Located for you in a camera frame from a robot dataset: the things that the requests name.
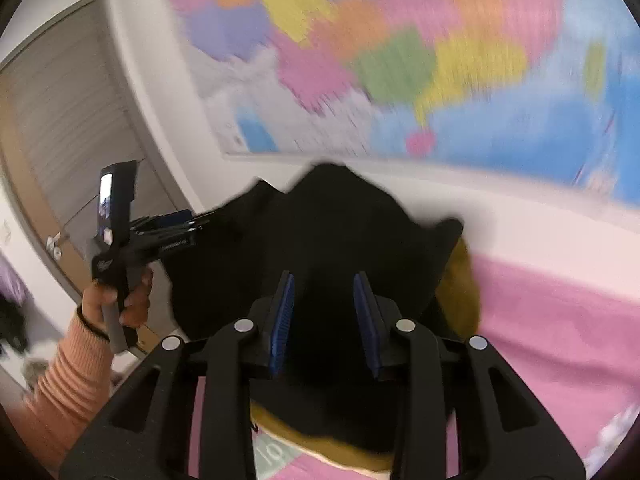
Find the white wall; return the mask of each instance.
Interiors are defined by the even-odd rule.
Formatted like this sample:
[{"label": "white wall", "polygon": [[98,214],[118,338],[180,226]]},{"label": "white wall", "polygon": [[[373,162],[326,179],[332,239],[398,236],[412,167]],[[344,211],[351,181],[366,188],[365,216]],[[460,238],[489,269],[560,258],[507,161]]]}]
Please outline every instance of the white wall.
[{"label": "white wall", "polygon": [[[0,58],[77,0],[24,0],[0,38]],[[195,210],[218,205],[255,177],[285,187],[307,160],[226,158],[218,149],[182,59],[165,0],[109,0],[116,44],[156,143]],[[421,218],[458,214],[473,250],[618,296],[640,300],[640,218],[600,198],[545,184],[418,164],[350,162]],[[2,250],[64,328],[73,304],[39,261],[0,190]]]}]

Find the phone screen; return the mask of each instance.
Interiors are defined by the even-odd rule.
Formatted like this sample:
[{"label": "phone screen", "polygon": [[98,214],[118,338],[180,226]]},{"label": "phone screen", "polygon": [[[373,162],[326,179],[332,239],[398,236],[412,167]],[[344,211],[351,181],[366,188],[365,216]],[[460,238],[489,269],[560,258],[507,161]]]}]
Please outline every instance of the phone screen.
[{"label": "phone screen", "polygon": [[113,232],[109,228],[109,216],[111,208],[111,181],[113,175],[107,173],[100,178],[100,196],[98,203],[98,232],[107,245],[113,243]]}]

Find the orange sleeve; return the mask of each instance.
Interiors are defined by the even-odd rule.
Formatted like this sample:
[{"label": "orange sleeve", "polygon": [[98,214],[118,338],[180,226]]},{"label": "orange sleeve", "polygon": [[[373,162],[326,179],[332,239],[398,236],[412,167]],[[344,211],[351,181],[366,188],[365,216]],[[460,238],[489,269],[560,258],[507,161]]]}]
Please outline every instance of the orange sleeve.
[{"label": "orange sleeve", "polygon": [[33,396],[8,413],[27,448],[53,475],[109,397],[109,343],[75,314]]}]

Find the wrist strap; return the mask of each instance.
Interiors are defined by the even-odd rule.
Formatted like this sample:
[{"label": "wrist strap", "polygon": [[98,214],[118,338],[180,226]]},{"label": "wrist strap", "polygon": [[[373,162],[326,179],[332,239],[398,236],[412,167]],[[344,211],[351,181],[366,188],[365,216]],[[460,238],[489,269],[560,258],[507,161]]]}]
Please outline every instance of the wrist strap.
[{"label": "wrist strap", "polygon": [[78,319],[82,322],[84,327],[89,332],[92,332],[93,334],[97,335],[101,339],[104,339],[105,341],[109,340],[109,336],[107,336],[102,330],[98,330],[95,326],[93,326],[91,323],[89,323],[85,319],[84,315],[82,314],[82,303],[80,303],[78,305],[78,308],[76,308],[76,314],[78,314]]}]

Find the pink bed sheet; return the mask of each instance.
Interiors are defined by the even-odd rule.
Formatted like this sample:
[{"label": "pink bed sheet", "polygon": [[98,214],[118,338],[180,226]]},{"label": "pink bed sheet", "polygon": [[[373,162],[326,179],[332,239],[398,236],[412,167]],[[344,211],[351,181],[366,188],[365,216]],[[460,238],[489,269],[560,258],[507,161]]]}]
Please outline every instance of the pink bed sheet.
[{"label": "pink bed sheet", "polygon": [[[480,333],[498,349],[556,420],[582,458],[617,413],[640,400],[640,304],[483,257]],[[190,474],[197,476],[204,378],[198,388]],[[449,428],[448,473],[457,471]],[[364,478],[299,455],[263,478]]]}]

